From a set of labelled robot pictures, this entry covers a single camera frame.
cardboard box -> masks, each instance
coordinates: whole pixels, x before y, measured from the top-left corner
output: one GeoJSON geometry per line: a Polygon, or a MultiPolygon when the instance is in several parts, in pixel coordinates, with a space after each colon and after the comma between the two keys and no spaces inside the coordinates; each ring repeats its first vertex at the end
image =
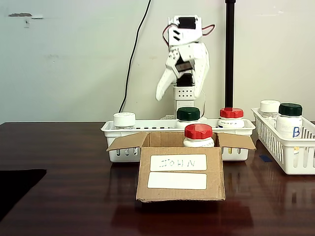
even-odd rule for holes
{"type": "Polygon", "coordinates": [[[184,147],[183,132],[139,132],[116,138],[107,149],[141,148],[136,199],[225,200],[222,147],[255,149],[248,136],[213,135],[215,147],[184,147]]]}

white plastic basket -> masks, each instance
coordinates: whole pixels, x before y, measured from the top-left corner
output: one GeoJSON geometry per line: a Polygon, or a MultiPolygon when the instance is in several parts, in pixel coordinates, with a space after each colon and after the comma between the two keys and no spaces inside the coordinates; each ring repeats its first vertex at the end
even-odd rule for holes
{"type": "Polygon", "coordinates": [[[253,108],[259,140],[268,149],[272,157],[287,175],[315,175],[315,125],[302,117],[302,138],[284,139],[260,114],[259,108],[253,108]]]}
{"type": "MultiPolygon", "coordinates": [[[[176,127],[175,119],[149,119],[149,120],[136,120],[134,129],[117,129],[113,121],[106,122],[101,131],[104,132],[107,138],[107,145],[110,146],[115,138],[122,137],[130,134],[135,134],[141,131],[154,132],[154,131],[184,131],[176,127]]],[[[202,123],[212,126],[214,132],[224,132],[229,134],[238,135],[252,135],[255,129],[253,123],[244,119],[244,128],[218,128],[218,119],[203,119],[202,123]]],[[[248,158],[248,150],[242,148],[226,148],[222,149],[222,158],[224,161],[245,161],[248,158]]],[[[138,147],[109,151],[109,159],[111,162],[139,162],[140,149],[138,147]]]]}

red wire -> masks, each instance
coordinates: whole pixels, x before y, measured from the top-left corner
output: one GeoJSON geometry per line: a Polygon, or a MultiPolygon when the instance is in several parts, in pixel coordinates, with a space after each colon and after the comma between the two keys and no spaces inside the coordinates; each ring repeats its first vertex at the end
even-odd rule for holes
{"type": "MultiPolygon", "coordinates": [[[[176,27],[178,27],[176,24],[171,23],[171,24],[167,25],[167,26],[164,28],[163,33],[162,33],[163,40],[164,40],[164,42],[166,43],[167,46],[169,46],[169,44],[168,44],[166,38],[164,37],[164,33],[165,33],[171,26],[176,26],[176,27]]],[[[202,34],[203,36],[206,36],[206,35],[211,34],[211,32],[215,29],[216,25],[215,25],[215,24],[212,24],[212,25],[206,26],[206,27],[202,28],[202,30],[206,30],[207,28],[210,28],[210,27],[212,27],[211,30],[210,30],[209,32],[205,33],[205,34],[202,34]]]]}
{"type": "Polygon", "coordinates": [[[212,25],[206,26],[206,27],[202,28],[202,30],[205,30],[205,29],[210,28],[210,27],[212,27],[211,30],[209,32],[207,32],[207,33],[203,33],[202,34],[203,36],[211,34],[211,32],[215,29],[216,25],[212,24],[212,25]]]}
{"type": "Polygon", "coordinates": [[[164,40],[164,42],[166,43],[167,46],[169,46],[169,44],[168,44],[166,38],[164,37],[164,33],[165,33],[171,26],[176,26],[176,27],[178,27],[176,24],[171,23],[171,24],[169,24],[168,26],[165,27],[165,29],[163,30],[163,33],[162,33],[163,40],[164,40]]]}

bottle cap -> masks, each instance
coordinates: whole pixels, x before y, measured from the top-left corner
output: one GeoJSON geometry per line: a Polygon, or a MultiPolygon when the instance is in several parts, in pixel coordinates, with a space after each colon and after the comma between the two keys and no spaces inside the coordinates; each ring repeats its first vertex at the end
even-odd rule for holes
{"type": "Polygon", "coordinates": [[[262,100],[260,102],[260,110],[262,112],[278,112],[279,111],[280,102],[276,100],[262,100]]]}
{"type": "Polygon", "coordinates": [[[302,115],[302,106],[295,103],[281,103],[279,113],[284,116],[298,117],[302,115]]]}
{"type": "Polygon", "coordinates": [[[177,119],[193,121],[200,119],[200,110],[197,107],[181,107],[177,110],[177,119]]]}
{"type": "Polygon", "coordinates": [[[189,139],[208,139],[212,134],[212,127],[207,124],[190,124],[185,127],[185,137],[189,139]]]}
{"type": "Polygon", "coordinates": [[[114,114],[114,126],[129,127],[136,124],[136,115],[132,112],[120,112],[114,114]]]}
{"type": "Polygon", "coordinates": [[[244,116],[244,112],[240,108],[222,108],[220,110],[220,117],[223,118],[241,118],[244,116]]]}

bottle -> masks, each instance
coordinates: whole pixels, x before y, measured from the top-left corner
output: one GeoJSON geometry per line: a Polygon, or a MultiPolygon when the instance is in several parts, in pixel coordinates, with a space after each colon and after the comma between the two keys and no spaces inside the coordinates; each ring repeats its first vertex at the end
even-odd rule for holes
{"type": "Polygon", "coordinates": [[[136,115],[132,112],[120,112],[114,114],[114,126],[117,129],[133,129],[136,124],[136,115]]]}
{"type": "Polygon", "coordinates": [[[176,128],[185,129],[187,125],[200,123],[200,110],[197,107],[180,107],[176,116],[176,128]]]}
{"type": "Polygon", "coordinates": [[[207,124],[190,124],[185,127],[184,146],[190,148],[213,148],[212,127],[207,124]]]}
{"type": "Polygon", "coordinates": [[[280,102],[275,100],[263,100],[260,102],[260,114],[272,127],[276,128],[280,102]]]}
{"type": "MultiPolygon", "coordinates": [[[[281,103],[277,118],[276,130],[284,139],[300,139],[302,132],[302,106],[294,103],[281,103]]],[[[294,154],[299,147],[294,147],[294,154]]]]}
{"type": "Polygon", "coordinates": [[[220,110],[221,119],[218,121],[220,128],[244,128],[245,122],[242,120],[244,112],[239,108],[222,108],[220,110]]]}

